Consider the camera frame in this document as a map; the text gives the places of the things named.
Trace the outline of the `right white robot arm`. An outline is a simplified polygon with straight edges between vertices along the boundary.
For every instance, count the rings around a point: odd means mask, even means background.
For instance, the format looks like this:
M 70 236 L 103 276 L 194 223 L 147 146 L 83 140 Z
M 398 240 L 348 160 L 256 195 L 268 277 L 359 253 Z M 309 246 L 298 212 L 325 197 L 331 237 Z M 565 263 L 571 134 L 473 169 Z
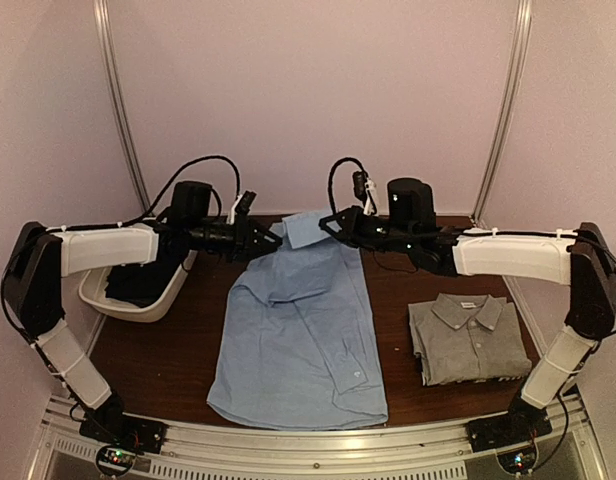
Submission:
M 373 211 L 374 184 L 354 175 L 363 206 L 334 209 L 319 227 L 337 241 L 369 251 L 406 255 L 417 268 L 445 276 L 496 275 L 546 281 L 570 289 L 562 330 L 501 419 L 507 440 L 523 440 L 546 407 L 591 353 L 616 334 L 616 258 L 594 223 L 575 230 L 515 231 L 438 225 L 431 187 L 414 178 L 388 184 L 389 213 Z

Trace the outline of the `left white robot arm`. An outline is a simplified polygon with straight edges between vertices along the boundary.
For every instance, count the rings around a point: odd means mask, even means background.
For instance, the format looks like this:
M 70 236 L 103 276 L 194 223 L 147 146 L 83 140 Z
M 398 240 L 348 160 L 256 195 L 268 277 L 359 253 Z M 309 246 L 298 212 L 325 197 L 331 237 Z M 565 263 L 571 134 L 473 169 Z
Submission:
M 94 429 L 111 444 L 125 442 L 132 424 L 118 411 L 122 401 L 67 325 L 61 281 L 83 271 L 150 264 L 167 251 L 205 251 L 228 261 L 249 261 L 281 246 L 279 235 L 250 218 L 254 192 L 238 195 L 225 220 L 208 215 L 217 197 L 207 183 L 182 181 L 162 217 L 57 228 L 29 222 L 20 231 L 0 283 L 4 315 L 84 411 L 94 414 Z

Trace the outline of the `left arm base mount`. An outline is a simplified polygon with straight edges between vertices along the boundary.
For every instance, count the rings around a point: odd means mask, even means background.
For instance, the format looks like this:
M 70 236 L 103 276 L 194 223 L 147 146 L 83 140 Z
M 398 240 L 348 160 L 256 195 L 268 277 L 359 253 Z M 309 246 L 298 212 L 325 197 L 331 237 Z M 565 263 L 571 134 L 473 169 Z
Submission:
M 167 425 L 125 413 L 120 397 L 112 396 L 97 409 L 87 408 L 79 433 L 135 453 L 159 454 Z

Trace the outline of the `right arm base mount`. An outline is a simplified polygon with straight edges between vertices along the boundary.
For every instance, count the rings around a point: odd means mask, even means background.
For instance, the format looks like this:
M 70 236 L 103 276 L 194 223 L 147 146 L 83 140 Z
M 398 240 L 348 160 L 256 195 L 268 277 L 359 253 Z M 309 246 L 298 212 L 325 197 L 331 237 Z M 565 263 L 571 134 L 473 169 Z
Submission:
M 466 424 L 473 452 L 528 443 L 548 435 L 552 426 L 546 408 L 536 408 L 516 395 L 505 413 L 478 418 Z

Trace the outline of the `light blue shirt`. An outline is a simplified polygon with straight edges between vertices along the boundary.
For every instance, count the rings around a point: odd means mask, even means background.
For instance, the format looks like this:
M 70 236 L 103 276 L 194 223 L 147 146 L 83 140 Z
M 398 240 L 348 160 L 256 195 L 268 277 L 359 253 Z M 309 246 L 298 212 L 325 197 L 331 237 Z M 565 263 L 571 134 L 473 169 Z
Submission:
M 207 403 L 231 422 L 321 431 L 388 419 L 361 256 L 319 227 L 327 214 L 273 224 L 281 247 L 229 290 Z

